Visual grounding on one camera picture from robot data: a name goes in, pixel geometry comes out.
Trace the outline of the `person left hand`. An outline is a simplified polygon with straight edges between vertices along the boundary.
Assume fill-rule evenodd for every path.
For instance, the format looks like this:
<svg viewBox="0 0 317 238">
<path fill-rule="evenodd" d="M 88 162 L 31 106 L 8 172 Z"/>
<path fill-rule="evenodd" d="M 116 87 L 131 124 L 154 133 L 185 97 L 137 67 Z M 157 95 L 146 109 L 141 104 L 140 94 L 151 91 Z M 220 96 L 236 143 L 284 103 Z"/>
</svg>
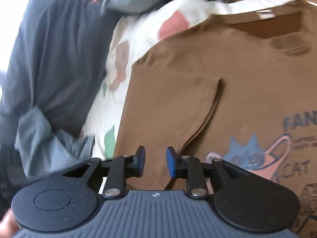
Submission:
<svg viewBox="0 0 317 238">
<path fill-rule="evenodd" d="M 9 209 L 0 223 L 0 238 L 11 238 L 19 231 L 19 226 L 13 216 L 13 212 Z"/>
</svg>

